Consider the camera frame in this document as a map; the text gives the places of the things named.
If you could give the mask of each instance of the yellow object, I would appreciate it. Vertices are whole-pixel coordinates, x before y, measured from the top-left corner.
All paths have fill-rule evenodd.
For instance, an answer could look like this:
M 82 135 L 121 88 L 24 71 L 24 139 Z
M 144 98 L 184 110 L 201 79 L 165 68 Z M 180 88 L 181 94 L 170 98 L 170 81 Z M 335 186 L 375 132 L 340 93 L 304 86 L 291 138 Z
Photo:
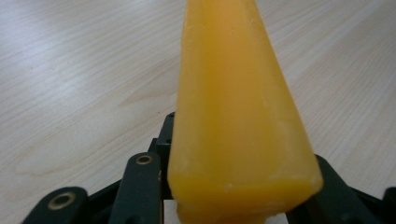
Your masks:
M 187 0 L 168 168 L 183 223 L 263 223 L 322 178 L 254 0 Z

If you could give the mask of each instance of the table top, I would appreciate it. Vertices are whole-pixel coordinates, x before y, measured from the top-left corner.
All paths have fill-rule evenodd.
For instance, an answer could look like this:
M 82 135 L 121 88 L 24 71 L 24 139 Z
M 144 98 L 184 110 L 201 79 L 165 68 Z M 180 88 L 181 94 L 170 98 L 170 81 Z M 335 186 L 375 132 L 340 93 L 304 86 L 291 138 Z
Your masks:
M 316 153 L 396 185 L 396 1 L 257 0 Z M 120 179 L 174 111 L 185 1 L 0 3 L 0 220 Z M 177 223 L 175 204 L 166 220 Z M 284 223 L 283 217 L 268 223 Z

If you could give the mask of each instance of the screw hole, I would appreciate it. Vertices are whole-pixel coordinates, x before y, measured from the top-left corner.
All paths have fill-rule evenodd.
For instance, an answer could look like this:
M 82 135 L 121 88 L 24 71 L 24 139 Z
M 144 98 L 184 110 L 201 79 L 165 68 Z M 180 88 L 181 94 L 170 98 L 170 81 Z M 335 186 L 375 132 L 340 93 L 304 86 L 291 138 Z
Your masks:
M 139 165 L 146 165 L 152 162 L 152 158 L 150 156 L 144 155 L 140 156 L 136 159 L 136 163 Z
M 56 197 L 49 201 L 48 208 L 50 210 L 59 210 L 67 207 L 76 199 L 76 194 L 67 191 L 65 193 L 58 194 Z

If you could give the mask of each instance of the candle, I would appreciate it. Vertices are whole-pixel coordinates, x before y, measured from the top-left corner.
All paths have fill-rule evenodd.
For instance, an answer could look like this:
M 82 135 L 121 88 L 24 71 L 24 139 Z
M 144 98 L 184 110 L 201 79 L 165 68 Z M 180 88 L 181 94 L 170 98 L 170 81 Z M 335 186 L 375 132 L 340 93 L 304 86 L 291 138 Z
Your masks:
M 322 186 L 254 0 L 187 0 L 168 181 L 182 223 L 263 223 Z

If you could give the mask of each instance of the wood grain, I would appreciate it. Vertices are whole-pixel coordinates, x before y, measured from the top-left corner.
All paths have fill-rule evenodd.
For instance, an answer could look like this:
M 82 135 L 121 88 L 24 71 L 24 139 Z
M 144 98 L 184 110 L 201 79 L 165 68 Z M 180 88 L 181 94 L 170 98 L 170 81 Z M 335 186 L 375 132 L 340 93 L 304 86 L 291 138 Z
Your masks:
M 396 185 L 396 1 L 257 3 L 313 148 L 382 197 Z M 60 187 L 96 192 L 148 149 L 175 110 L 184 4 L 0 2 L 2 223 Z

